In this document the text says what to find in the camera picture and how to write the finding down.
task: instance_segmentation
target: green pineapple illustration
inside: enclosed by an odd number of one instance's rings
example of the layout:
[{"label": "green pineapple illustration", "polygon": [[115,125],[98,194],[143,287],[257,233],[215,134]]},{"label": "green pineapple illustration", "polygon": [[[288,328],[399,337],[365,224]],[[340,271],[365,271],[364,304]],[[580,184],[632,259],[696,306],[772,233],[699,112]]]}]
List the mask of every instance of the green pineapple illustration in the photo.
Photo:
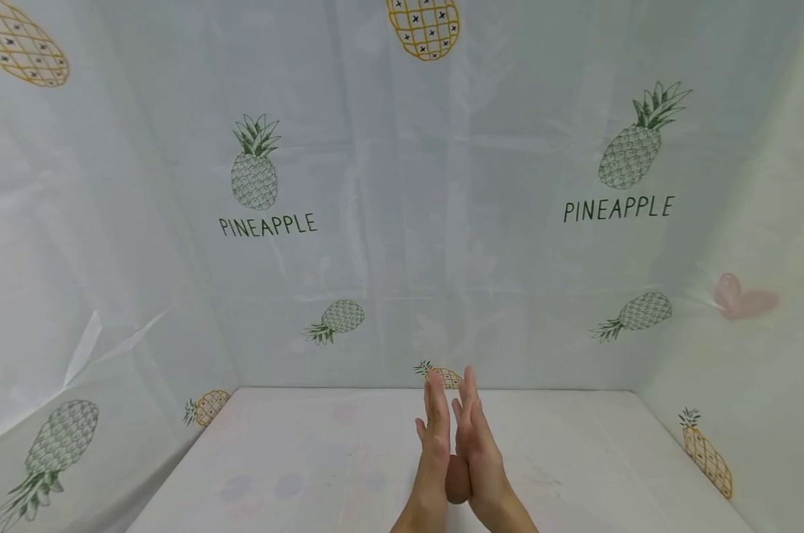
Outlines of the green pineapple illustration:
[{"label": "green pineapple illustration", "polygon": [[305,338],[316,344],[334,344],[334,333],[352,331],[365,318],[364,308],[352,301],[336,301],[322,314],[322,324],[308,327]]},{"label": "green pineapple illustration", "polygon": [[233,197],[245,207],[263,211],[272,207],[278,197],[278,174],[269,160],[269,154],[277,150],[273,144],[281,138],[272,136],[278,122],[266,124],[265,114],[256,120],[243,117],[245,122],[237,122],[238,131],[233,131],[243,147],[230,172]]},{"label": "green pineapple illustration", "polygon": [[64,492],[61,472],[75,465],[94,438],[99,409],[88,400],[72,400],[50,413],[26,456],[26,479],[8,493],[0,507],[0,532],[7,532],[22,517],[33,521],[39,507],[50,505],[50,493]]},{"label": "green pineapple illustration", "polygon": [[615,320],[599,324],[593,329],[594,338],[600,342],[615,341],[622,329],[637,331],[659,324],[671,316],[671,302],[662,292],[645,292],[628,302]]},{"label": "green pineapple illustration", "polygon": [[630,189],[644,178],[662,146],[660,128],[674,122],[670,117],[685,109],[675,106],[692,92],[678,92],[678,87],[680,82],[663,90],[663,85],[657,82],[653,94],[645,91],[643,103],[633,100],[637,114],[636,124],[621,130],[606,147],[603,159],[600,160],[597,175],[604,184],[613,189],[624,190]]}]

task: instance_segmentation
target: faint blue stain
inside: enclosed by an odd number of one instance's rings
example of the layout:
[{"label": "faint blue stain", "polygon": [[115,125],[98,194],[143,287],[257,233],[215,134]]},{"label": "faint blue stain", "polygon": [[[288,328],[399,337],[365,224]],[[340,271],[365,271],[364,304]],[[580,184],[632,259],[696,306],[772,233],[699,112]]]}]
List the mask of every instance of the faint blue stain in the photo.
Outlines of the faint blue stain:
[{"label": "faint blue stain", "polygon": [[290,500],[295,498],[304,485],[304,480],[297,473],[291,473],[278,479],[275,483],[275,497],[279,500]]},{"label": "faint blue stain", "polygon": [[387,476],[384,472],[373,471],[366,476],[366,488],[370,492],[383,492],[387,487]]},{"label": "faint blue stain", "polygon": [[228,479],[227,483],[218,493],[218,497],[224,503],[237,503],[243,499],[251,488],[251,476],[234,476]]}]

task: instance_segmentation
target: faint pink stain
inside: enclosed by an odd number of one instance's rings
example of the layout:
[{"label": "faint pink stain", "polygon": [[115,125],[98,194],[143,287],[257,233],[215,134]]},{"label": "faint pink stain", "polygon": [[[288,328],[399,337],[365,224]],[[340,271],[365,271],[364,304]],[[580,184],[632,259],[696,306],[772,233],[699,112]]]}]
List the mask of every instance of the faint pink stain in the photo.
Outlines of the faint pink stain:
[{"label": "faint pink stain", "polygon": [[713,301],[716,302],[724,318],[734,321],[765,315],[777,307],[780,298],[776,293],[769,291],[743,292],[737,276],[726,273],[722,274],[716,284]]},{"label": "faint pink stain", "polygon": [[243,503],[239,505],[230,507],[230,516],[232,516],[234,520],[249,520],[249,518],[256,515],[257,511],[260,511],[265,505],[266,499],[260,495],[254,500],[243,501]]},{"label": "faint pink stain", "polygon": [[331,420],[341,426],[348,426],[358,414],[358,405],[355,403],[339,403],[331,409]]}]

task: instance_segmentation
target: forearm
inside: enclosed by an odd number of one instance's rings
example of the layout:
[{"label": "forearm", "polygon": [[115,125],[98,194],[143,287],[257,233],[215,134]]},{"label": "forearm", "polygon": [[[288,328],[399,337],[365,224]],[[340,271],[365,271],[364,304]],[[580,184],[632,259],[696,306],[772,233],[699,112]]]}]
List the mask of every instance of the forearm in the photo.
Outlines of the forearm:
[{"label": "forearm", "polygon": [[499,520],[493,524],[491,533],[538,533],[535,523],[532,522],[526,507],[514,496],[500,512]]},{"label": "forearm", "polygon": [[390,533],[443,533],[446,531],[446,515],[436,512],[414,491],[393,524]]}]

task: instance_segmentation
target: white floor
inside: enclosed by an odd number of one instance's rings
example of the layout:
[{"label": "white floor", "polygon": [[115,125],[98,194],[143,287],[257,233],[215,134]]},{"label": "white floor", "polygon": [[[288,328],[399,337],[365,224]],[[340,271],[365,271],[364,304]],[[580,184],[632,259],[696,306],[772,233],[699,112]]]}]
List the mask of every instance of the white floor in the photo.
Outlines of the white floor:
[{"label": "white floor", "polygon": [[[481,397],[542,533],[751,533],[632,393]],[[421,415],[416,389],[239,389],[130,532],[387,532]],[[486,530],[451,506],[449,531]]]}]

